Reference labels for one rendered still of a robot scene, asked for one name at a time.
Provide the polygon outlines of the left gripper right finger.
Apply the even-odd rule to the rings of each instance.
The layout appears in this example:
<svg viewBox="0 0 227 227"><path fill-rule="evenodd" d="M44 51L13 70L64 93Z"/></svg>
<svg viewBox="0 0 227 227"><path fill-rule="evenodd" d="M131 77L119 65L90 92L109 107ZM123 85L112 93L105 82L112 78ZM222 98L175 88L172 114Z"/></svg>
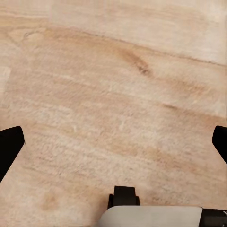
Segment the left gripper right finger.
<svg viewBox="0 0 227 227"><path fill-rule="evenodd" d="M217 125L213 133L212 142L227 164L227 128Z"/></svg>

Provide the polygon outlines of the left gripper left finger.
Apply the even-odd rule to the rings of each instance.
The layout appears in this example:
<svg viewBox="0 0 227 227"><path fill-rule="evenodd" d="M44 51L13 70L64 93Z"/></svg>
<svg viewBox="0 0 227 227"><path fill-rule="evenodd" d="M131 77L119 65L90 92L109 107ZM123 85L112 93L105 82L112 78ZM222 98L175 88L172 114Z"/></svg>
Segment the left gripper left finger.
<svg viewBox="0 0 227 227"><path fill-rule="evenodd" d="M20 126L0 131L0 183L25 143Z"/></svg>

